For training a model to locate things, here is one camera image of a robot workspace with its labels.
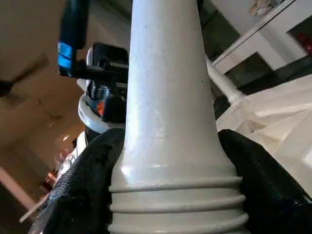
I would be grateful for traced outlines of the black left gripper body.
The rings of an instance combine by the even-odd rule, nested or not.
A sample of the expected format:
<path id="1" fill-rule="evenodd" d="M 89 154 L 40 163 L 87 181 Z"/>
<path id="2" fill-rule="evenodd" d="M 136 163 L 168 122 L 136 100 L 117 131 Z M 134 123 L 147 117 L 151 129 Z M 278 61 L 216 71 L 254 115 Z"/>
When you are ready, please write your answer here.
<path id="1" fill-rule="evenodd" d="M 128 52 L 94 43 L 91 66 L 95 73 L 87 85 L 87 105 L 105 122 L 124 122 L 128 83 Z"/>

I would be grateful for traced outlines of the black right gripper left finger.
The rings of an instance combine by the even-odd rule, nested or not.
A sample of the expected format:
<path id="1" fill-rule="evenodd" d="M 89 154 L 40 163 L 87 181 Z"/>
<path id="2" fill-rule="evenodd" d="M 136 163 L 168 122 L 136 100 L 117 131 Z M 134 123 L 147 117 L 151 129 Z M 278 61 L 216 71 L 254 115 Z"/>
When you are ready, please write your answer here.
<path id="1" fill-rule="evenodd" d="M 112 128 L 94 138 L 60 178 L 36 222 L 38 234 L 107 234 L 112 220 L 112 170 L 125 131 Z"/>

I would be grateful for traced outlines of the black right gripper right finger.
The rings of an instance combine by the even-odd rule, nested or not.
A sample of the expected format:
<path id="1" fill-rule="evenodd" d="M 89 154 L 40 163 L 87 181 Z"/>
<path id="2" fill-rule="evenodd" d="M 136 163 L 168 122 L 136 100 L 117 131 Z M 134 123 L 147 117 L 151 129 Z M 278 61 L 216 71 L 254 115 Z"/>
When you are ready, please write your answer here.
<path id="1" fill-rule="evenodd" d="M 260 144 L 230 129 L 218 132 L 242 178 L 248 230 L 253 234 L 310 234 L 312 199 Z"/>

